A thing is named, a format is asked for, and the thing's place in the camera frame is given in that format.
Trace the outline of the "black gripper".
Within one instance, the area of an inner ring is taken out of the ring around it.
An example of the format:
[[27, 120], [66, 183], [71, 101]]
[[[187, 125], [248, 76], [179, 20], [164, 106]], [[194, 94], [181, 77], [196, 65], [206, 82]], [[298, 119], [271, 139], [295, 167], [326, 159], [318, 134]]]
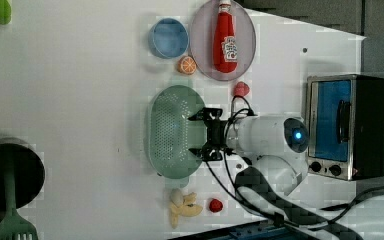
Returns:
[[221, 161], [222, 152], [227, 147], [225, 140], [226, 120], [221, 120], [223, 110], [220, 108], [204, 108], [189, 117], [190, 121], [204, 121], [207, 129], [206, 143], [202, 150], [189, 148], [189, 151], [205, 162]]

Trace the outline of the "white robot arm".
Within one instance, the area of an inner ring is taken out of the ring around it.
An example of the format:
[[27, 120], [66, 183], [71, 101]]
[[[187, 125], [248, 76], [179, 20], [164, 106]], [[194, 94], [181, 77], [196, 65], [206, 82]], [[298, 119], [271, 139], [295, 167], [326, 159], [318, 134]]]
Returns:
[[309, 173], [353, 180], [359, 169], [353, 159], [343, 161], [319, 154], [316, 140], [299, 118], [257, 116], [241, 109], [229, 119], [222, 111], [204, 107], [191, 121], [207, 129], [206, 143], [191, 152], [205, 162], [225, 161], [237, 154], [246, 167], [228, 172], [233, 196], [249, 212], [311, 236], [336, 240], [384, 240], [384, 187], [368, 189], [351, 201], [317, 209], [290, 197]]

